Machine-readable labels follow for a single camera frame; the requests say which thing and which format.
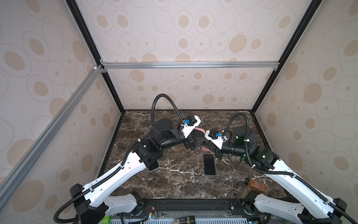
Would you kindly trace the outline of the purple smartphone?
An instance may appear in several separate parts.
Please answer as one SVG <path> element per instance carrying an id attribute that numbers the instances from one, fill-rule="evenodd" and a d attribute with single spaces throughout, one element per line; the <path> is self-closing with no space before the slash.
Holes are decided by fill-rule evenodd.
<path id="1" fill-rule="evenodd" d="M 211 154 L 205 154 L 204 160 L 204 173 L 205 175 L 216 175 L 214 156 Z"/>

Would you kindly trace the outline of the phone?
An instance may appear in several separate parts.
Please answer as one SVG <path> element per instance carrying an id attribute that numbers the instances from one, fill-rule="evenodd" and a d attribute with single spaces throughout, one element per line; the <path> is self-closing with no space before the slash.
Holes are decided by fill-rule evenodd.
<path id="1" fill-rule="evenodd" d="M 151 165 L 148 167 L 148 170 L 149 170 L 150 172 L 152 172 L 152 171 L 157 170 L 158 168 L 159 168 L 159 163 L 156 161 L 156 162 L 154 162 L 153 164 L 151 164 Z"/>
<path id="2" fill-rule="evenodd" d="M 193 134 L 196 136 L 196 138 L 203 138 L 205 137 L 205 130 L 199 127 L 195 127 L 193 130 Z"/>

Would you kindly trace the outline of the pink phone case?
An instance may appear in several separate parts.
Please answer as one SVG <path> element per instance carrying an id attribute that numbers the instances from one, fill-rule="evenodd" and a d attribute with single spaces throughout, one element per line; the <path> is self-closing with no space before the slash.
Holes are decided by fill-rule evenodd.
<path id="1" fill-rule="evenodd" d="M 201 146 L 201 151 L 202 151 L 202 152 L 208 152 L 208 153 L 212 152 L 212 150 L 210 149 L 210 147 L 207 148 L 206 146 Z"/>

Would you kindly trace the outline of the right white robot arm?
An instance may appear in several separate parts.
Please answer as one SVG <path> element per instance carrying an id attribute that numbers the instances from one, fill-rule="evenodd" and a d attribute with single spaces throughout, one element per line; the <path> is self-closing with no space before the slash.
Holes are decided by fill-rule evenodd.
<path id="1" fill-rule="evenodd" d="M 298 202 L 289 203 L 254 192 L 254 199 L 243 203 L 247 213 L 254 207 L 262 213 L 282 217 L 296 224 L 340 224 L 344 217 L 356 221 L 346 213 L 345 201 L 333 199 L 313 187 L 294 172 L 278 155 L 266 147 L 257 147 L 250 137 L 249 118 L 237 113 L 229 120 L 224 131 L 207 130 L 198 143 L 221 159 L 224 154 L 238 156 L 253 170 L 280 184 Z"/>

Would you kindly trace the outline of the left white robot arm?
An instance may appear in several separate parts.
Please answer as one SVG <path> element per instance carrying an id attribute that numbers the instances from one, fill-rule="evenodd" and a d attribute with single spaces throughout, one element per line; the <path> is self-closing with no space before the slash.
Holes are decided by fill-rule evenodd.
<path id="1" fill-rule="evenodd" d="M 179 128 L 173 127 L 169 119 L 154 120 L 155 107 L 160 98 L 165 98 L 174 108 L 179 117 Z M 111 204 L 110 194 L 128 179 L 144 169 L 156 169 L 158 159 L 164 150 L 179 144 L 193 150 L 194 140 L 192 131 L 201 123 L 197 115 L 182 118 L 173 100 L 166 94 L 159 94 L 153 101 L 151 108 L 151 130 L 143 138 L 137 140 L 125 153 L 123 160 L 96 180 L 82 186 L 76 184 L 71 188 L 72 198 L 62 205 L 54 214 L 53 220 L 57 224 L 81 223 L 97 224 L 103 218 L 116 214 L 123 207 L 126 213 L 138 208 L 138 199 L 132 194 L 133 206 L 125 201 L 125 197 L 117 198 L 117 205 Z"/>

